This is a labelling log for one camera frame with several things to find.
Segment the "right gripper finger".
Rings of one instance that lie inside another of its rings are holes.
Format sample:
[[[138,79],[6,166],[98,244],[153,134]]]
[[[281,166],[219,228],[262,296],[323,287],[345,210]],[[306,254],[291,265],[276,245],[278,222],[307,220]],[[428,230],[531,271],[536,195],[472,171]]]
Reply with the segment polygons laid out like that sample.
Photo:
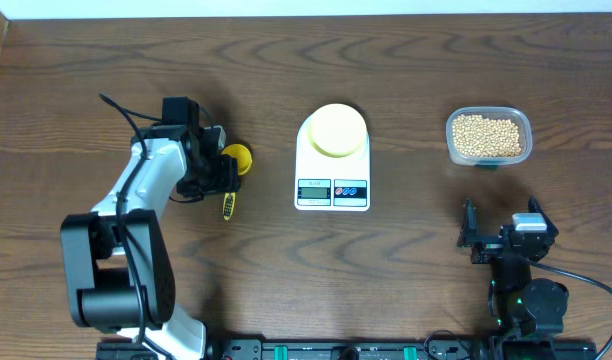
[[[558,228],[553,224],[550,218],[545,214],[542,207],[540,206],[537,198],[535,196],[531,196],[528,200],[528,211],[531,214],[536,214],[541,216],[541,222],[543,223],[543,228],[546,233],[549,234],[550,237],[557,237],[559,235]]]
[[[458,247],[472,247],[479,238],[476,208],[473,201],[467,198],[464,204],[464,217],[457,240]]]

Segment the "yellow measuring scoop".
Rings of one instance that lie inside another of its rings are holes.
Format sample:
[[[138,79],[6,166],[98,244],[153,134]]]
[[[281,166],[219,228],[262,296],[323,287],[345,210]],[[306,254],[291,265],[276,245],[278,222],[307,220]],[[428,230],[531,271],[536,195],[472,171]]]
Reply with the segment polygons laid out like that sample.
[[[237,172],[239,176],[245,175],[252,167],[253,158],[250,150],[242,144],[231,144],[223,150],[223,154],[237,161]],[[228,192],[224,196],[222,212],[223,218],[229,220],[235,209],[236,193]]]

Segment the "pale yellow bowl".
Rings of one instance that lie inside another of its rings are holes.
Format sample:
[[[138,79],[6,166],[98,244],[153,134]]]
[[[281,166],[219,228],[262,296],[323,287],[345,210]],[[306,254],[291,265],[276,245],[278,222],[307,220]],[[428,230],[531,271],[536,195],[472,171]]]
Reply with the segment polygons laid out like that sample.
[[[355,154],[366,143],[368,131],[359,111],[345,104],[327,104],[309,117],[309,143],[320,154],[342,158]]]

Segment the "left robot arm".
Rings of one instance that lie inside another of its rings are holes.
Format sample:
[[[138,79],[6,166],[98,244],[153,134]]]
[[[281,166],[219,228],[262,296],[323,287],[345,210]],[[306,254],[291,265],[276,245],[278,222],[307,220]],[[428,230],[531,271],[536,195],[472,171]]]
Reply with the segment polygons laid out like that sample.
[[[115,359],[215,359],[206,326],[176,301],[160,220],[171,193],[186,202],[235,192],[237,162],[223,154],[221,126],[141,128],[110,192],[60,228],[70,315],[80,327],[131,340],[99,351]]]

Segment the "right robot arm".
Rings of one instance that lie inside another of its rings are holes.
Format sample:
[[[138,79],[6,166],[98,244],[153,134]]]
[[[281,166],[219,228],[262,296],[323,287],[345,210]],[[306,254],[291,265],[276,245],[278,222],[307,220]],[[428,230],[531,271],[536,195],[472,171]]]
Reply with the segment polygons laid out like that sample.
[[[512,223],[502,225],[496,235],[479,232],[471,199],[464,208],[457,245],[471,250],[473,264],[490,267],[488,307],[499,326],[499,332],[475,345],[471,354],[476,359],[554,359],[553,337],[563,332],[569,292],[561,283],[534,278],[531,265],[548,254],[558,229],[534,197],[528,210],[513,214]]]

